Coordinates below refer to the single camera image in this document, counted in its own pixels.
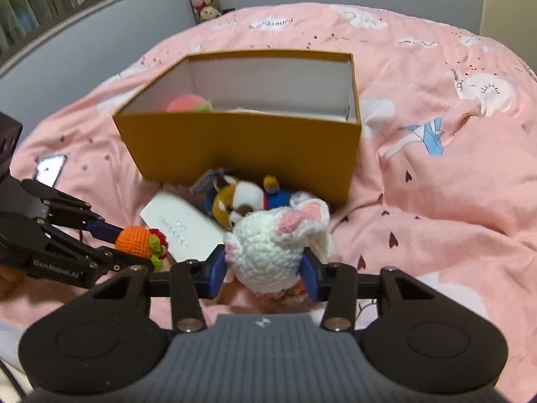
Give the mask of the white glasses box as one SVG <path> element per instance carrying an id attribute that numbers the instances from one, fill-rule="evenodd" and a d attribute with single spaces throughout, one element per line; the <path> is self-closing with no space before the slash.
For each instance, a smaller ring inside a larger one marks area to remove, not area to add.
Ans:
<path id="1" fill-rule="evenodd" d="M 168 252 L 177 263 L 206 260 L 223 243 L 225 231 L 181 197 L 159 192 L 143 207 L 140 216 L 149 228 L 160 230 Z"/>

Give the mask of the orange crochet carrot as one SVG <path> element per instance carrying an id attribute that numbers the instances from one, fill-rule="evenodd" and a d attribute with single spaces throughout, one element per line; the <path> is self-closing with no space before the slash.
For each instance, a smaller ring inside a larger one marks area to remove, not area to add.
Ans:
<path id="1" fill-rule="evenodd" d="M 163 269 L 164 261 L 168 256 L 166 236 L 156 228 L 126 227 L 115 240 L 115 248 L 130 255 L 150 260 L 156 272 Z"/>

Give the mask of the white crochet bunny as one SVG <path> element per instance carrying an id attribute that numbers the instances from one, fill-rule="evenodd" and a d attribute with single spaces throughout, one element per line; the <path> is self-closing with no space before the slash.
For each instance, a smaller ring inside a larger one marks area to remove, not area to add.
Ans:
<path id="1" fill-rule="evenodd" d="M 327 203 L 310 198 L 295 207 L 281 207 L 245 216 L 224 236 L 228 270 L 250 292 L 267 302 L 302 301 L 303 253 L 310 249 L 321 263 L 333 257 Z"/>

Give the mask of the brown white plush dog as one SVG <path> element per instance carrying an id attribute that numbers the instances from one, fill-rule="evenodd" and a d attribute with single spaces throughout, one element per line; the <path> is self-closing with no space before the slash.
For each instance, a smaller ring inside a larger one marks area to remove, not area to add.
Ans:
<path id="1" fill-rule="evenodd" d="M 314 198 L 306 191 L 282 188 L 275 176 L 267 175 L 260 186 L 233 176 L 232 171 L 226 168 L 203 173 L 189 191 L 205 196 L 203 211 L 228 231 L 233 230 L 250 213 L 281 207 L 294 208 Z"/>

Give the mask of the pink fluffy peach plush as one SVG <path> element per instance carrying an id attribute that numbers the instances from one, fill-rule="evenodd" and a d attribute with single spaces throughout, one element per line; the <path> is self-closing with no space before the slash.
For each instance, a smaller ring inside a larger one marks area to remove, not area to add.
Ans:
<path id="1" fill-rule="evenodd" d="M 212 110 L 212 103 L 209 100 L 194 94 L 178 96 L 166 106 L 166 112 L 197 112 Z"/>

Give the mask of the smartphone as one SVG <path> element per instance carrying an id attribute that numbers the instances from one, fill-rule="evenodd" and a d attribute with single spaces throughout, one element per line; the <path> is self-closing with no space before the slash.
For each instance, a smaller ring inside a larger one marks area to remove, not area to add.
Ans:
<path id="1" fill-rule="evenodd" d="M 66 162 L 67 156 L 63 154 L 50 155 L 39 160 L 34 179 L 41 184 L 54 187 Z"/>

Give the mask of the pink patterned bed quilt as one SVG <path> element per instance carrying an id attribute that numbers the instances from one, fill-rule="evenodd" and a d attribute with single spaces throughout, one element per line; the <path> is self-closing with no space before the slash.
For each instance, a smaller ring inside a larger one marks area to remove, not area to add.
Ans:
<path id="1" fill-rule="evenodd" d="M 386 9 L 303 3 L 235 11 L 169 37 L 18 146 L 11 170 L 65 154 L 58 187 L 119 226 L 158 187 L 112 120 L 188 54 L 315 49 L 355 60 L 362 140 L 349 205 L 331 222 L 336 259 L 395 266 L 488 317 L 506 336 L 498 383 L 536 393 L 536 76 L 493 39 Z"/>

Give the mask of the orange cardboard storage box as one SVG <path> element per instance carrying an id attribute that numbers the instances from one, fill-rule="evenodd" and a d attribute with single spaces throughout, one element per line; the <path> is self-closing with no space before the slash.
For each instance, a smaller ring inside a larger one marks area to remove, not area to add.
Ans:
<path id="1" fill-rule="evenodd" d="M 212 111 L 166 112 L 194 94 Z M 343 207 L 361 133 L 352 55 L 259 49 L 188 55 L 150 82 L 114 116 L 141 175 L 193 185 L 228 168 L 261 182 L 305 190 Z"/>

